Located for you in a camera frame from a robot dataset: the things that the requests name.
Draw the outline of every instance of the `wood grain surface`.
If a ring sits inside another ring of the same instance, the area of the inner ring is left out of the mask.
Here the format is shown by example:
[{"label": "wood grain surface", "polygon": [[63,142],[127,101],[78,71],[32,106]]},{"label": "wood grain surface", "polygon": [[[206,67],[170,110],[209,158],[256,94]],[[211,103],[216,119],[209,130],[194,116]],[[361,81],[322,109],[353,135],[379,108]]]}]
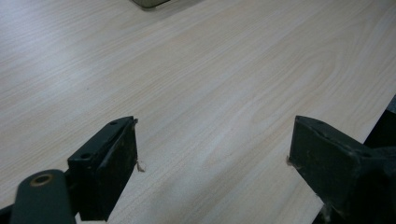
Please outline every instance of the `wood grain surface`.
[{"label": "wood grain surface", "polygon": [[395,84],[393,0],[0,1],[0,206],[134,115],[108,223],[311,223],[294,117],[363,141]]}]

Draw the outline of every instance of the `wooden table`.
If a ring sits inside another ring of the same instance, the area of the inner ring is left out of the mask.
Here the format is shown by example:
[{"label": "wooden table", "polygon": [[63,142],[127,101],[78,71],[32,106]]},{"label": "wooden table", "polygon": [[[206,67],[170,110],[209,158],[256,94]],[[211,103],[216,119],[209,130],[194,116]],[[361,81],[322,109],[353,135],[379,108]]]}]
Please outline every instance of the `wooden table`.
[{"label": "wooden table", "polygon": [[106,123],[139,158],[109,223],[310,223],[296,115],[363,141],[396,92],[393,0],[0,2],[0,206]]}]

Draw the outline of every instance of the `light wood tabletop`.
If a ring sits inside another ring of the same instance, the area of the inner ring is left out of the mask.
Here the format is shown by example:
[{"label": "light wood tabletop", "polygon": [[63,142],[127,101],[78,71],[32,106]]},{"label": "light wood tabletop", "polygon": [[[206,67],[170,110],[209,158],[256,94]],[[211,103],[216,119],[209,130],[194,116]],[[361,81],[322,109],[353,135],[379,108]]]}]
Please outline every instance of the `light wood tabletop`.
[{"label": "light wood tabletop", "polygon": [[132,115],[108,223],[311,223],[294,117],[362,142],[395,92],[394,0],[0,1],[0,206]]}]

